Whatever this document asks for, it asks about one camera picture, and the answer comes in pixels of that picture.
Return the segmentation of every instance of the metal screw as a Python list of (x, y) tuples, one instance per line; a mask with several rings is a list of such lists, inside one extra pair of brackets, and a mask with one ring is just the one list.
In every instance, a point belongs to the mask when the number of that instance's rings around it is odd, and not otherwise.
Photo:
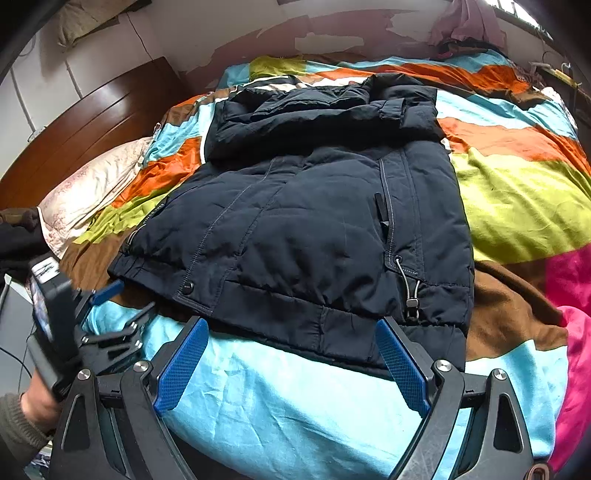
[(90, 370), (83, 368), (78, 372), (78, 380), (88, 380), (90, 378)]
[(435, 362), (435, 368), (440, 372), (449, 372), (452, 369), (452, 365), (447, 360), (437, 360)]
[(134, 363), (134, 372), (141, 373), (145, 372), (149, 367), (149, 363), (146, 360), (140, 360)]
[(501, 370), (500, 368), (495, 368), (492, 371), (492, 374), (499, 380), (507, 380), (507, 372)]

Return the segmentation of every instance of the drawstring cord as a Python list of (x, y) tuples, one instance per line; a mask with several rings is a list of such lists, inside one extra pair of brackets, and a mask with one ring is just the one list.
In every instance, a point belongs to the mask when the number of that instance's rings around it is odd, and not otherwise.
[(402, 279), (404, 280), (404, 285), (407, 291), (407, 301), (406, 301), (406, 315), (408, 319), (418, 319), (418, 286), (421, 284), (420, 280), (417, 280), (417, 284), (414, 286), (414, 295), (410, 296), (410, 286), (408, 284), (408, 278), (402, 269), (402, 265), (400, 264), (401, 258), (396, 256), (394, 261), (396, 262), (396, 266), (400, 274), (402, 275)]

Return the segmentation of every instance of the white pillow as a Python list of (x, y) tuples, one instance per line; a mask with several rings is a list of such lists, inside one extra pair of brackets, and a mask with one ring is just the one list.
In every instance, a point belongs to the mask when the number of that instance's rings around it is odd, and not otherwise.
[(43, 237), (61, 258), (90, 219), (125, 190), (141, 169), (152, 137), (140, 138), (92, 159), (54, 188), (39, 204)]

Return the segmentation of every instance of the blue gripper pad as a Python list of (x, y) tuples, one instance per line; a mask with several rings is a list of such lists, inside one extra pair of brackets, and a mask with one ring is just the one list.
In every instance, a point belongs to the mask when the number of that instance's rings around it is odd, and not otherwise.
[(207, 322), (199, 320), (160, 375), (154, 410), (159, 416), (178, 405), (209, 341)]
[(425, 418), (431, 409), (427, 382), (385, 320), (375, 328), (375, 341), (408, 408)]
[(113, 283), (109, 283), (105, 288), (96, 292), (90, 297), (90, 305), (102, 305), (109, 299), (112, 299), (115, 295), (118, 295), (123, 291), (125, 284), (122, 280), (115, 280)]

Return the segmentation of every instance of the colorful bedsheet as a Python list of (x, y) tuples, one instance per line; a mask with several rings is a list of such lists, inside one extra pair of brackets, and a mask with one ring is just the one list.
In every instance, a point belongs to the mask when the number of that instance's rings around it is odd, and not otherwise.
[[(144, 170), (74, 241), (62, 268), (82, 288), (108, 281), (106, 267), (132, 228), (206, 160), (202, 145), (215, 103), (231, 92), (245, 84), (276, 90), (345, 85), (375, 72), (402, 72), (439, 88), (438, 119), (476, 260), (466, 369), (509, 372), (534, 454), (549, 456), (559, 469), (591, 423), (591, 168), (562, 106), (534, 91), (493, 51), (446, 62), (261, 57), (228, 68), (216, 92), (170, 109)], [(128, 287), (94, 310), (89, 326), (117, 328), (131, 307), (149, 298)], [(166, 308), (163, 314), (183, 319), (184, 312)], [(179, 329), (159, 317), (145, 354), (153, 355)], [(342, 409), (333, 408), (335, 398)], [(376, 404), (378, 398), (384, 402)], [(202, 452), (253, 478), (379, 478), (400, 458), (418, 417), (393, 382), (214, 334), (167, 423)], [(453, 465), (462, 424), (465, 413), (440, 478)]]

